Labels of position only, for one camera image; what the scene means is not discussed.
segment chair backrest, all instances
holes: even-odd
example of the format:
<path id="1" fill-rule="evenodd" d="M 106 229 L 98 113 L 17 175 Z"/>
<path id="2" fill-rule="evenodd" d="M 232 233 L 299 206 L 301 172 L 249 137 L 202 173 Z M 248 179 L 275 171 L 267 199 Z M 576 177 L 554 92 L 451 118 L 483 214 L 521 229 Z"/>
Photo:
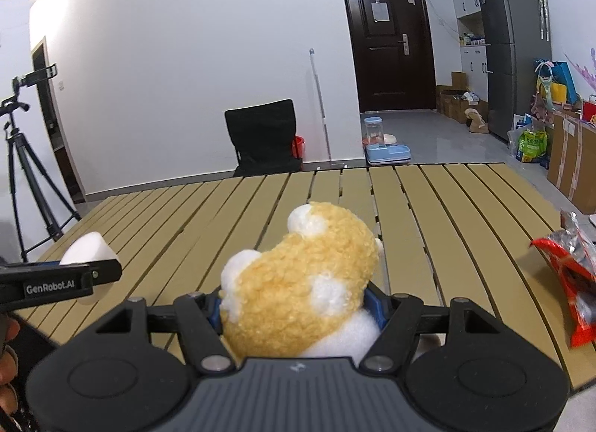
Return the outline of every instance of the chair backrest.
<path id="1" fill-rule="evenodd" d="M 238 163 L 263 164 L 293 159 L 296 114 L 291 99 L 225 112 Z"/>

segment tripod leg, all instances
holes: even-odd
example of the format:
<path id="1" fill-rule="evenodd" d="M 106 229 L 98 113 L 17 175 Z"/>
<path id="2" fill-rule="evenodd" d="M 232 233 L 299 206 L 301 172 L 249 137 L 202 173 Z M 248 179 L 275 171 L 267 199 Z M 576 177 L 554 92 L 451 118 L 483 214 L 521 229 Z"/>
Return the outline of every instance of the tripod leg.
<path id="1" fill-rule="evenodd" d="M 23 262 L 27 262 L 27 252 L 25 251 L 25 244 L 23 244 L 23 233 L 21 232 L 19 210 L 17 209 L 17 186 L 14 182 L 14 144 L 12 140 L 8 140 L 8 182 L 10 185 L 10 197 L 13 200 L 14 224 L 17 227 L 21 258 Z"/>
<path id="2" fill-rule="evenodd" d="M 60 201 L 63 203 L 63 205 L 69 210 L 69 212 L 72 215 L 74 215 L 74 217 L 77 220 L 80 220 L 79 213 L 70 206 L 70 204 L 68 203 L 68 201 L 66 200 L 66 198 L 64 197 L 64 195 L 62 195 L 62 193 L 60 193 L 60 190 L 58 190 L 58 187 L 56 186 L 56 184 L 54 183 L 54 181 L 50 178 L 50 175 L 48 175 L 48 172 L 45 170 L 44 165 L 41 163 L 41 161 L 39 160 L 39 158 L 35 154 L 34 149 L 31 147 L 31 145 L 29 144 L 29 142 L 27 141 L 27 138 L 25 136 L 23 136 L 23 145 L 25 146 L 25 150 L 27 151 L 27 153 L 29 154 L 29 156 L 33 160 L 35 166 L 37 166 L 37 169 L 42 174 L 42 176 L 45 178 L 45 180 L 48 182 L 48 184 L 51 186 L 51 188 L 54 191 L 54 193 L 56 195 L 58 195 L 58 198 L 60 198 Z"/>
<path id="3" fill-rule="evenodd" d="M 60 237 L 64 234 L 60 229 L 60 225 L 56 222 L 56 217 L 52 213 L 50 206 L 48 205 L 47 200 L 44 197 L 44 194 L 39 187 L 39 183 L 35 179 L 34 171 L 31 168 L 29 160 L 27 158 L 26 153 L 26 146 L 23 140 L 25 136 L 22 133 L 16 134 L 14 136 L 14 144 L 17 147 L 17 156 L 19 157 L 19 161 L 21 162 L 21 167 L 25 172 L 25 177 L 27 182 L 29 183 L 29 188 L 31 188 L 31 193 L 34 196 L 35 203 L 38 206 L 38 209 L 41 213 L 42 218 L 44 219 L 46 228 L 48 230 L 48 234 L 52 237 L 53 240 L 57 241 Z"/>

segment ribbed gray panel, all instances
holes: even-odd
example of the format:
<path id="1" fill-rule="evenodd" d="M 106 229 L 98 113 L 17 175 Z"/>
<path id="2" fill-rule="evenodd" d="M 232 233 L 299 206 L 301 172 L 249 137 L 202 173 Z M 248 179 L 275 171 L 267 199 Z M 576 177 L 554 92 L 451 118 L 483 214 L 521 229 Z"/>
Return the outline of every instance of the ribbed gray panel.
<path id="1" fill-rule="evenodd" d="M 201 382 L 159 432 L 438 432 L 388 379 L 346 359 L 248 360 L 231 377 Z"/>

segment yellow fur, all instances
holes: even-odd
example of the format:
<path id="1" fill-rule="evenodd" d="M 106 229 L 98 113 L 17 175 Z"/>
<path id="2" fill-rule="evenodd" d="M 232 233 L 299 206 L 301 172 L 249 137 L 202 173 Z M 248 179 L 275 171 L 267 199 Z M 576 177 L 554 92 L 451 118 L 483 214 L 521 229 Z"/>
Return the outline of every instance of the yellow fur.
<path id="1" fill-rule="evenodd" d="M 252 262 L 237 280 L 241 314 L 231 322 L 222 311 L 223 333 L 239 358 L 298 356 L 337 331 L 362 306 L 364 289 L 378 263 L 374 235 L 349 210 L 311 203 L 312 215 L 327 222 L 323 235 L 287 234 L 274 249 Z M 329 274 L 349 290 L 338 316 L 311 307 L 311 279 Z"/>

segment finger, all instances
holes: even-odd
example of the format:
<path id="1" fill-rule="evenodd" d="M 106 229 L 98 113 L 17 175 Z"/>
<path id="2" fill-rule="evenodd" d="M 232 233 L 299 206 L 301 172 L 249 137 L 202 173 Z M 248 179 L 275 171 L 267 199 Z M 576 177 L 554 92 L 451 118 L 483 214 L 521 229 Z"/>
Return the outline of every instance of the finger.
<path id="1" fill-rule="evenodd" d="M 6 332 L 6 340 L 8 342 L 14 340 L 17 337 L 17 334 L 19 334 L 20 329 L 21 325 L 19 324 L 19 321 L 13 318 L 8 318 L 8 330 Z"/>
<path id="2" fill-rule="evenodd" d="M 0 407 L 2 407 L 2 410 L 8 413 L 8 415 L 12 415 L 17 411 L 18 406 L 19 403 L 17 402 L 17 396 L 14 390 L 6 385 L 0 387 Z"/>
<path id="3" fill-rule="evenodd" d="M 4 352 L 0 358 L 0 385 L 11 382 L 17 376 L 17 364 L 10 353 Z"/>

